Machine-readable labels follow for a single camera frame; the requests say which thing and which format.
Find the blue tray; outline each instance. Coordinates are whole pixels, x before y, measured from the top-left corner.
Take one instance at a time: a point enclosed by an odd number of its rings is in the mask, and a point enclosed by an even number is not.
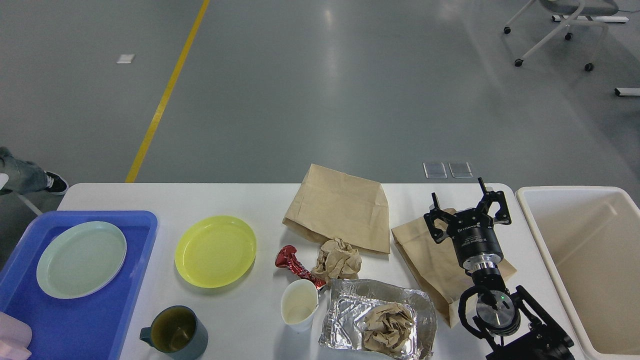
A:
[[[87,221],[110,222],[124,233],[122,269],[89,296],[48,296],[36,280],[42,252],[57,235]],[[156,230],[157,218],[148,211],[51,211],[29,224],[0,272],[0,311],[31,326],[30,359],[118,359]]]

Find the office chair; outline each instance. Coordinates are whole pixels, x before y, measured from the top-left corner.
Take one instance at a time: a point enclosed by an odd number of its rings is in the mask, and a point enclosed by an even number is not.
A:
[[[528,9],[536,0],[529,0],[529,2],[522,8],[516,15],[514,15],[511,20],[507,22],[504,26],[504,33],[508,34],[511,32],[511,25],[517,18],[519,18],[522,13]],[[569,32],[569,26],[571,25],[583,25],[583,26],[599,26],[602,28],[602,32],[600,34],[600,38],[598,38],[598,42],[593,49],[593,53],[589,59],[589,62],[584,66],[584,70],[591,71],[593,70],[593,60],[595,56],[602,46],[602,40],[607,36],[609,32],[609,27],[606,23],[601,21],[592,20],[592,17],[599,16],[610,16],[618,12],[618,5],[613,0],[538,0],[540,4],[552,12],[554,15],[568,15],[567,18],[563,19],[560,24],[553,29],[547,36],[545,36],[540,42],[538,42],[534,47],[532,47],[529,51],[527,51],[524,55],[522,55],[519,59],[515,61],[516,67],[522,66],[522,63],[526,58],[528,58],[533,52],[538,50],[542,45],[548,42],[555,34],[559,33],[562,29],[566,28],[567,33],[564,38],[566,40],[571,40],[573,34]],[[585,16],[587,20],[579,20],[577,19],[578,15]]]

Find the light green plate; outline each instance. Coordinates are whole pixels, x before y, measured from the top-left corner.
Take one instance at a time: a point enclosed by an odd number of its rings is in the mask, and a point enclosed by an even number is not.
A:
[[[36,269],[42,291],[58,299],[95,293],[122,268],[127,240],[108,222],[91,221],[67,229],[47,246]]]

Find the mug handle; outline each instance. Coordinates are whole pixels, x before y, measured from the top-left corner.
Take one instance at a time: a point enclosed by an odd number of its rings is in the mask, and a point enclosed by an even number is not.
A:
[[[140,340],[148,343],[150,347],[154,347],[154,344],[151,342],[151,328],[144,327],[140,329]]]

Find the jeans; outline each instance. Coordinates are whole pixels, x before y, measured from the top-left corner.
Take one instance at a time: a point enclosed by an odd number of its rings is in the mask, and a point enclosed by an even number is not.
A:
[[[9,181],[0,190],[0,195],[10,192],[39,192],[47,187],[47,174],[30,161],[14,158],[9,149],[0,147],[0,172],[9,175]]]

